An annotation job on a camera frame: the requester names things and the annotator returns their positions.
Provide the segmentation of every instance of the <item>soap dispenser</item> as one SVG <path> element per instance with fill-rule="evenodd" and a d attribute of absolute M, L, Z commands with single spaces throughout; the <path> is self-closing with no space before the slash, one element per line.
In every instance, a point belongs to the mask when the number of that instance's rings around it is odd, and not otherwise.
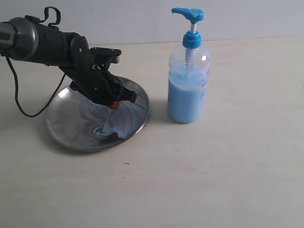
<path fill-rule="evenodd" d="M 171 11 L 191 22 L 182 44 L 177 45 L 170 55 L 167 107 L 171 119 L 187 124 L 201 117 L 211 58 L 196 31 L 196 24 L 203 20 L 204 12 L 190 8 L 173 8 Z"/>

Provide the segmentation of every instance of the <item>blue liquid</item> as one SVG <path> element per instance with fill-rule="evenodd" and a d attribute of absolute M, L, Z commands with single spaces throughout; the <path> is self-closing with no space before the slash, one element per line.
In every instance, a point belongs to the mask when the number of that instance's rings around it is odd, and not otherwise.
<path fill-rule="evenodd" d="M 183 124 L 199 119 L 204 104 L 207 77 L 202 79 L 202 74 L 192 73 L 195 75 L 185 77 L 176 73 L 169 78 L 168 114 L 171 119 Z"/>

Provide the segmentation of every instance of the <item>blue pump nozzle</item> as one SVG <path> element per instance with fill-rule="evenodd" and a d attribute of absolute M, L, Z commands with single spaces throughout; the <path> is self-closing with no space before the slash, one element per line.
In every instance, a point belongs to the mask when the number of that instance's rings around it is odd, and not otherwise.
<path fill-rule="evenodd" d="M 182 44 L 187 49 L 196 49 L 201 46 L 201 35 L 196 31 L 196 23 L 204 19 L 204 12 L 200 9 L 173 8 L 172 13 L 183 15 L 191 22 L 190 31 L 183 38 Z"/>
<path fill-rule="evenodd" d="M 204 12 L 200 9 L 173 8 L 171 11 L 172 13 L 183 15 L 187 20 L 191 21 L 191 24 L 196 24 L 204 19 Z"/>

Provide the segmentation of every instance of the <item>white wall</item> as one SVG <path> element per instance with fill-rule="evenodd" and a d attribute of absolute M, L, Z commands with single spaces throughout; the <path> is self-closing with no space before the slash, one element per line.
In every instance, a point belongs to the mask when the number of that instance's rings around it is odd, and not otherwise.
<path fill-rule="evenodd" d="M 190 25 L 173 7 L 204 10 L 205 40 L 304 36 L 304 0 L 1 0 L 0 21 L 42 18 L 50 4 L 62 12 L 60 29 L 90 44 L 180 41 Z"/>

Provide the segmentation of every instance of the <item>pump bottle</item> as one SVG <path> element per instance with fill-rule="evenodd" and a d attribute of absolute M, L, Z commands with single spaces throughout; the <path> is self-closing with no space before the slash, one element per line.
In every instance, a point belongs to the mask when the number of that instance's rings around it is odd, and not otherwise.
<path fill-rule="evenodd" d="M 196 24 L 203 20 L 204 12 L 190 8 L 173 8 L 171 11 L 183 15 L 191 23 L 182 44 L 177 45 L 170 55 L 167 107 L 171 119 L 187 124 L 202 115 L 211 58 L 196 31 Z"/>

